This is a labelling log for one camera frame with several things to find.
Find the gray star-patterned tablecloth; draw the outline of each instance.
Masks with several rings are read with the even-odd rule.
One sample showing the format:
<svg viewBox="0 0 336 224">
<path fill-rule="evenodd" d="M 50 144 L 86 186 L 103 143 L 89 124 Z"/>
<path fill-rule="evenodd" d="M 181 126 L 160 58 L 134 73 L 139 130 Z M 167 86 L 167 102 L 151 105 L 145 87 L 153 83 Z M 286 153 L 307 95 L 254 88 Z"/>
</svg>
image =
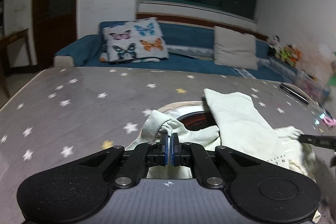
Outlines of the gray star-patterned tablecloth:
<svg viewBox="0 0 336 224">
<path fill-rule="evenodd" d="M 21 223 L 20 183 L 37 172 L 111 145 L 129 145 L 151 110 L 199 101 L 203 89 L 250 95 L 273 128 L 294 126 L 305 134 L 335 135 L 321 109 L 286 94 L 278 82 L 180 71 L 128 68 L 52 68 L 38 74 L 0 111 L 0 223 Z M 316 180 L 323 194 L 321 223 L 336 212 L 333 151 L 316 148 Z"/>
</svg>

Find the wooden desk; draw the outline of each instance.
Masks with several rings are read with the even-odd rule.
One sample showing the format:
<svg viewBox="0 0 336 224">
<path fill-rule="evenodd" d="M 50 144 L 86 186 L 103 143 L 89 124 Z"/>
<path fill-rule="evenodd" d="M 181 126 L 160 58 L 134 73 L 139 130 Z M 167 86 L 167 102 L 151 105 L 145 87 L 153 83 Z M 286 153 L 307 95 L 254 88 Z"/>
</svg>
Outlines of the wooden desk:
<svg viewBox="0 0 336 224">
<path fill-rule="evenodd" d="M 9 44 L 18 41 L 19 39 L 24 38 L 25 39 L 25 44 L 26 44 L 26 49 L 27 49 L 27 54 L 28 54 L 28 59 L 29 59 L 29 65 L 33 65 L 32 63 L 32 57 L 30 54 L 30 49 L 29 49 L 29 43 L 28 43 L 28 29 L 12 33 L 8 36 L 5 36 L 4 38 L 0 39 L 0 51 L 6 48 Z M 6 85 L 6 78 L 3 73 L 3 68 L 0 60 L 0 86 L 4 90 L 5 94 L 7 97 L 10 97 L 9 90 Z"/>
</svg>

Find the orange butterfly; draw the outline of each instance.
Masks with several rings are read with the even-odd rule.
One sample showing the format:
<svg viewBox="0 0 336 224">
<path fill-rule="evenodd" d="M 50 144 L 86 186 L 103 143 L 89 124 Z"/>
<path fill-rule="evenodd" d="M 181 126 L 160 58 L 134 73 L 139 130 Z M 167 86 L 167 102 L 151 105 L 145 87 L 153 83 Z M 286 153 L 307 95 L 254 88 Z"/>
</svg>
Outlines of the orange butterfly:
<svg viewBox="0 0 336 224">
<path fill-rule="evenodd" d="M 163 51 L 162 40 L 160 38 L 156 39 L 154 43 L 150 43 L 145 40 L 140 40 L 144 49 L 148 52 L 151 51 L 152 47 L 158 48 L 160 51 Z"/>
</svg>

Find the sofa backrest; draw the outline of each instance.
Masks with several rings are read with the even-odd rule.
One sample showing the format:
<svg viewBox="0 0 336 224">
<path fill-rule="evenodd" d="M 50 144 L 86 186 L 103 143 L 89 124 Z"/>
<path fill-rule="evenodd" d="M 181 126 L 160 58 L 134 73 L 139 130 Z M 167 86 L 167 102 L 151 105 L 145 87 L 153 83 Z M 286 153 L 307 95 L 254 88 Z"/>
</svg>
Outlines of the sofa backrest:
<svg viewBox="0 0 336 224">
<path fill-rule="evenodd" d="M 101 40 L 103 40 L 103 28 L 113 27 L 124 22 L 126 21 L 101 22 L 98 31 Z M 212 57 L 214 43 L 213 28 L 176 22 L 159 22 L 159 25 L 169 52 Z M 256 41 L 256 57 L 268 58 L 268 44 L 258 39 Z"/>
</svg>

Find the beige pillow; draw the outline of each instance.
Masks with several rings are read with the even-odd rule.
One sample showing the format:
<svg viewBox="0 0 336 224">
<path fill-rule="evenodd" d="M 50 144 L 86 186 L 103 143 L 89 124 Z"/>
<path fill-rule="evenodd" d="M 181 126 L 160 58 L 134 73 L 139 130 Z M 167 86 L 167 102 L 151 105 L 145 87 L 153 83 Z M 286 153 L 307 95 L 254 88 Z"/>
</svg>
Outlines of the beige pillow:
<svg viewBox="0 0 336 224">
<path fill-rule="evenodd" d="M 256 38 L 215 26 L 214 62 L 216 65 L 257 70 Z"/>
</svg>

